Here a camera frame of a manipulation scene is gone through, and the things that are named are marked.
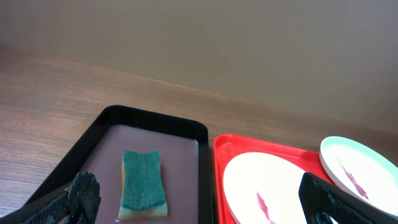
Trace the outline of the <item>mint green rimmed plate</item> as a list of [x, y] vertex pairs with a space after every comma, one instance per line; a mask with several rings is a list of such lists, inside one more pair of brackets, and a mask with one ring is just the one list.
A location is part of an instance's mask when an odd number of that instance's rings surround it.
[[397, 167], [354, 140], [330, 136], [320, 144], [321, 164], [341, 190], [397, 218]]

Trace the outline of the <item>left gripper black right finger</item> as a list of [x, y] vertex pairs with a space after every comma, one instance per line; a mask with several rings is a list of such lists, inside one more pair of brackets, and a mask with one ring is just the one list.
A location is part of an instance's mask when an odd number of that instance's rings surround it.
[[299, 199], [308, 224], [397, 224], [397, 219], [306, 172]]

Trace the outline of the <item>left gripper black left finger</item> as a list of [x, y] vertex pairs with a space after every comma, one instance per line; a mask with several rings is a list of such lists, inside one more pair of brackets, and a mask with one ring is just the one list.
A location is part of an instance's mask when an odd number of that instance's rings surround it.
[[94, 224], [100, 184], [85, 171], [60, 188], [1, 218], [1, 224]]

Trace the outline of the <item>white plate with red stain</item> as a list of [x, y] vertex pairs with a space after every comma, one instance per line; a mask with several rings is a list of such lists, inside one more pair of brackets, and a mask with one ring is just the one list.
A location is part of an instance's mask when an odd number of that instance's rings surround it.
[[232, 158], [222, 176], [224, 199], [235, 223], [306, 223], [299, 199], [304, 173], [327, 180], [319, 155], [280, 157], [245, 152]]

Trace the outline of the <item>green yellow sponge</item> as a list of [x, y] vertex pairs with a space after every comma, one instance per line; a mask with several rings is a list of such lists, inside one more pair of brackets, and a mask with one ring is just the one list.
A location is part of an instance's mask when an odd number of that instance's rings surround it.
[[168, 215], [158, 151], [125, 151], [121, 180], [122, 197], [118, 220], [149, 220]]

